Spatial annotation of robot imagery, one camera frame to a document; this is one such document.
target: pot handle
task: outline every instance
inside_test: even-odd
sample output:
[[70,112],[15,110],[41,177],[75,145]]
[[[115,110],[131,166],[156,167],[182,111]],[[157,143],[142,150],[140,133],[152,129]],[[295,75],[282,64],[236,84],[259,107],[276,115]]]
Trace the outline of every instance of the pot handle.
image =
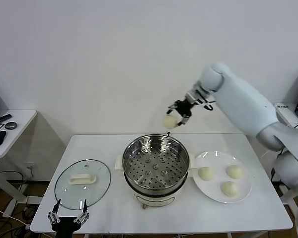
[[115,170],[117,172],[117,174],[119,175],[123,175],[123,165],[122,165],[122,161],[123,160],[123,156],[122,155],[118,155],[117,159],[116,159],[116,163],[115,163]]
[[189,165],[189,177],[193,177],[193,171],[196,169],[196,166],[195,166],[195,156],[193,154],[189,154],[189,160],[190,160],[190,165]]

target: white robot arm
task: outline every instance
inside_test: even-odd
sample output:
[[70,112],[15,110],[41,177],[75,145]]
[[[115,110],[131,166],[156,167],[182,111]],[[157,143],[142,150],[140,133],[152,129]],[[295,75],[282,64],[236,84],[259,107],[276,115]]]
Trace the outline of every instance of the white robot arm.
[[[298,130],[280,123],[274,106],[248,82],[235,76],[225,64],[207,66],[185,99],[171,105],[167,114],[178,111],[182,116],[178,125],[185,124],[193,106],[213,109],[207,100],[210,95],[228,119],[245,134],[256,137],[270,150],[284,149],[275,160],[274,169],[298,194]],[[298,233],[298,214],[296,224]]]

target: stainless steel steamer basket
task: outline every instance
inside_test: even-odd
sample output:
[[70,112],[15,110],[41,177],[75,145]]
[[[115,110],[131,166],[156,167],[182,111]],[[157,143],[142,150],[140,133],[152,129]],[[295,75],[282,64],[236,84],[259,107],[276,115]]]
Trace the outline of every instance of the stainless steel steamer basket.
[[141,136],[125,149],[125,178],[136,191],[162,197],[178,190],[187,178],[189,154],[176,139],[161,134]]

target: white plate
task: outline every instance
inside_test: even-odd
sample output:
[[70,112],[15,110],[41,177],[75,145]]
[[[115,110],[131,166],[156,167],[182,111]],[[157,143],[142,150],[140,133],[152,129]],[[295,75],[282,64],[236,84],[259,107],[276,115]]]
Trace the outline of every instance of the white plate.
[[[244,175],[241,179],[233,179],[227,175],[225,169],[230,165],[238,165],[243,169]],[[193,179],[199,189],[209,198],[223,203],[234,203],[244,200],[250,193],[252,185],[249,172],[243,163],[232,155],[221,151],[203,152],[195,158]],[[200,178],[198,170],[201,167],[210,167],[214,172],[214,179],[204,181]],[[221,184],[232,181],[238,186],[238,194],[234,197],[227,197],[221,192]]]

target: desk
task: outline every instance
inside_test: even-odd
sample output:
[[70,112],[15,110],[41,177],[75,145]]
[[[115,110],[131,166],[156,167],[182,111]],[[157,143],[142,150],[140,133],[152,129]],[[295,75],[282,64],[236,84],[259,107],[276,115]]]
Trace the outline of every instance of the desk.
[[[290,229],[293,226],[247,138],[243,134],[172,135],[190,154],[220,150],[240,159],[252,177],[252,191],[243,201],[223,204],[206,197],[188,178],[177,200],[167,206],[142,209],[124,178],[114,170],[117,155],[138,135],[75,135],[71,138],[31,223],[31,230],[53,233],[47,218],[56,203],[54,186],[71,164],[85,159],[101,160],[112,181],[107,193],[88,208],[90,218],[78,234],[190,234],[255,232]],[[78,216],[81,211],[60,206],[59,216]]]
[[[12,118],[3,121],[2,123],[7,123],[9,121],[14,121],[17,123],[17,128],[14,130],[6,130],[4,127],[0,129],[6,130],[6,136],[3,143],[0,145],[0,159],[7,154],[9,149],[13,146],[15,141],[20,137],[24,132],[27,126],[36,116],[35,110],[0,110],[0,116],[11,114]],[[13,197],[13,200],[7,206],[5,213],[10,215],[15,207],[16,202],[25,203],[26,197],[22,194],[26,189],[26,185],[21,186],[20,191],[12,186],[9,182],[5,180],[3,174],[0,174],[0,188]],[[41,198],[38,197],[29,197],[29,204],[39,204]]]

